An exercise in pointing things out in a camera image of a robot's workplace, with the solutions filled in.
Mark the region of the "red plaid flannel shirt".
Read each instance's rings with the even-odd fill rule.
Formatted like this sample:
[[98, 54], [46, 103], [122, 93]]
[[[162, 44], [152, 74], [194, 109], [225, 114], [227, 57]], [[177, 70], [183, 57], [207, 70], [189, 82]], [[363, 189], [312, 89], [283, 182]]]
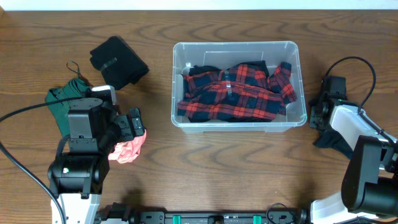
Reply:
[[281, 62], [271, 75], [266, 62], [243, 62], [226, 70], [194, 66], [183, 74], [183, 99], [177, 114], [192, 123], [266, 123], [287, 114], [297, 101], [290, 82], [292, 65]]

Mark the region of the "dark navy garment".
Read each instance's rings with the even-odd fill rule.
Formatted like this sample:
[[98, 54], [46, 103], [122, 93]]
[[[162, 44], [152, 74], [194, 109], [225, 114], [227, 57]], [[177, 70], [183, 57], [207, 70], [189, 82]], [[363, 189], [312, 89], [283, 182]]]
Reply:
[[348, 159], [351, 159], [353, 156], [353, 150], [349, 146], [349, 144], [343, 139], [342, 135], [331, 128], [330, 121], [329, 121], [329, 129], [327, 130], [317, 130], [319, 133], [318, 138], [313, 142], [313, 145], [325, 149], [325, 148], [332, 148]]

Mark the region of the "pink garment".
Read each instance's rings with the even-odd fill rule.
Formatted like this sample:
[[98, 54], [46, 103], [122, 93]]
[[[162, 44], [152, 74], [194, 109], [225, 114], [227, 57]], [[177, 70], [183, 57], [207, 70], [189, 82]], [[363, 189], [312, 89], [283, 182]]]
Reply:
[[132, 163], [137, 159], [147, 137], [147, 130], [144, 127], [140, 109], [131, 108], [129, 115], [132, 121], [134, 138], [131, 141], [117, 143], [114, 151], [108, 156], [110, 161], [118, 161], [120, 164]]

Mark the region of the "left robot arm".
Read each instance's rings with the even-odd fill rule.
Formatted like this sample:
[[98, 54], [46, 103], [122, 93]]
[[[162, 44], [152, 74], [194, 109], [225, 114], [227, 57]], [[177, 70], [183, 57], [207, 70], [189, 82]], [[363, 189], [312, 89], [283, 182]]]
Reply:
[[53, 222], [93, 223], [103, 182], [109, 172], [108, 156], [118, 143], [145, 134], [139, 108], [118, 114], [111, 101], [100, 98], [73, 100], [67, 114], [70, 134], [57, 149], [48, 169], [50, 191], [55, 196]]

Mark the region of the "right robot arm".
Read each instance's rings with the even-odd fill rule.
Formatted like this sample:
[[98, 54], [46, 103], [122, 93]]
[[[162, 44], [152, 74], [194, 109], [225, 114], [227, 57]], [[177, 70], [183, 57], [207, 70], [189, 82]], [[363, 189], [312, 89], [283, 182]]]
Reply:
[[318, 147], [346, 143], [350, 154], [341, 190], [310, 206], [311, 223], [375, 223], [397, 218], [397, 140], [388, 135], [355, 102], [348, 101], [346, 80], [327, 76], [319, 95], [310, 102], [310, 127], [320, 133]]

